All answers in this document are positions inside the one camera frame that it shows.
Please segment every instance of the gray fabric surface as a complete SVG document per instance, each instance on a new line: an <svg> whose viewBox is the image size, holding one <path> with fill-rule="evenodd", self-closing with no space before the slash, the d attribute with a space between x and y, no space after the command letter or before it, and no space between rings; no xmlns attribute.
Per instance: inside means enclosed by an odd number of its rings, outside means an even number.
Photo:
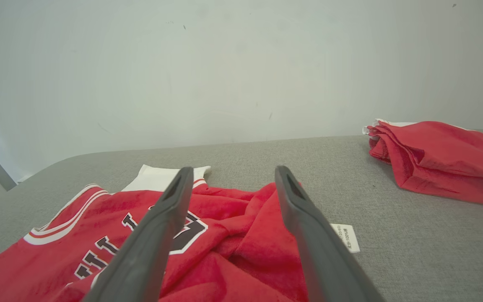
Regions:
<svg viewBox="0 0 483 302"><path fill-rule="evenodd" d="M86 184L110 193L142 164L212 166L213 187L254 191L284 164L329 222L351 224L355 258L389 302L483 301L483 205L399 189L367 136L81 155L58 162L0 200L0 252L40 227Z"/></svg>

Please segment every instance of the red fabric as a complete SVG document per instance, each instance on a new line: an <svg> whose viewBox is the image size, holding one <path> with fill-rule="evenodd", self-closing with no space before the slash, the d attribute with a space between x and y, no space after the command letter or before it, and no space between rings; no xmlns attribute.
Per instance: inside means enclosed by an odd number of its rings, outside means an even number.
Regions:
<svg viewBox="0 0 483 302"><path fill-rule="evenodd" d="M113 247L121 247L132 232L123 222L128 213L139 222L160 195L109 195L99 187L80 194L49 224L46 234L32 230L0 254L0 301L81 300L101 273L86 262L86 255L92 252L105 263L113 259L109 249L95 243L107 236ZM73 219L74 226L65 225ZM171 252L161 301L308 300L297 244L282 222L274 184L254 193L200 185L193 190L186 222L186 232L173 242L194 226L207 228L191 237L195 240L187 242L185 251ZM54 239L65 230L66 235ZM90 275L76 275L81 266Z"/></svg>
<svg viewBox="0 0 483 302"><path fill-rule="evenodd" d="M370 155L392 165L399 187L483 204L483 133L442 122L368 129Z"/></svg>

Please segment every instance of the clothing tag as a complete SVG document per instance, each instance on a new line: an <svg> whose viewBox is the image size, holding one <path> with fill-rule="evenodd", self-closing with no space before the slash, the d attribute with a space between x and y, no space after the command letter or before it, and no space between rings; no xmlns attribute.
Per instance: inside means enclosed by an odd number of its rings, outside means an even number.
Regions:
<svg viewBox="0 0 483 302"><path fill-rule="evenodd" d="M339 238L343 241L345 247L348 248L351 253L358 253L361 251L359 248L359 243L357 242L357 237L355 237L355 232L351 225L338 225L330 224L335 233L339 235Z"/></svg>

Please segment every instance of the folded red cloth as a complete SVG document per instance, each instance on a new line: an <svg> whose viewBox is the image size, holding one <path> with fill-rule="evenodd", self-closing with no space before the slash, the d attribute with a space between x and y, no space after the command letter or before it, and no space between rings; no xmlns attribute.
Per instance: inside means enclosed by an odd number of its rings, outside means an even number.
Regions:
<svg viewBox="0 0 483 302"><path fill-rule="evenodd" d="M366 129L370 155L392 165L399 187L483 204L483 133L442 122Z"/></svg>

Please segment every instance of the clothing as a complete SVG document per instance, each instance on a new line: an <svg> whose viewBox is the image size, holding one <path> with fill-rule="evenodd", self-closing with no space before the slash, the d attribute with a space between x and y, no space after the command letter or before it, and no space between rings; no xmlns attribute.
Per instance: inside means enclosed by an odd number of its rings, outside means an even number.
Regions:
<svg viewBox="0 0 483 302"><path fill-rule="evenodd" d="M254 193L208 187L202 179L195 184L186 225L173 239L161 301L307 301L275 184ZM88 185L46 226L0 254L0 301L81 300L161 194L110 195Z"/></svg>
<svg viewBox="0 0 483 302"><path fill-rule="evenodd" d="M483 204L483 133L442 122L381 119L364 133L370 155L392 165L399 187Z"/></svg>

